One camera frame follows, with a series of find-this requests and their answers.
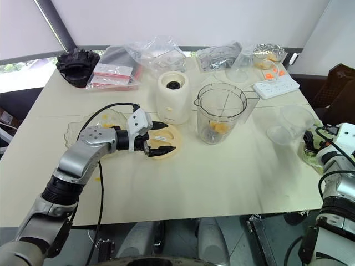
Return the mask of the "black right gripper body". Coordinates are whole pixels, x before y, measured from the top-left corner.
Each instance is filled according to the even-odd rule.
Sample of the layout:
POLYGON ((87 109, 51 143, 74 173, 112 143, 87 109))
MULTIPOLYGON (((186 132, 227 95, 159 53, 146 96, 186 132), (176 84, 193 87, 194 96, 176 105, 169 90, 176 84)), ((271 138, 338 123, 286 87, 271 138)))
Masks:
POLYGON ((318 152, 319 150, 328 147, 329 142, 325 141, 323 138, 316 138, 317 134, 313 134, 312 131, 306 130, 303 134, 304 151, 305 152, 318 152))

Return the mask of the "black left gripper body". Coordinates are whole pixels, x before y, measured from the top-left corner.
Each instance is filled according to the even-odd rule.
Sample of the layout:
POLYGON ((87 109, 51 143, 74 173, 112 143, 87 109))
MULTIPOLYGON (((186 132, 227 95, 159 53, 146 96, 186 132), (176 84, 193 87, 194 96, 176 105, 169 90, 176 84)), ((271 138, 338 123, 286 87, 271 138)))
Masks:
POLYGON ((143 134, 139 132, 129 135, 129 150, 130 151, 142 151, 148 157, 154 156, 154 151, 148 144, 149 134, 147 130, 144 130, 143 134))

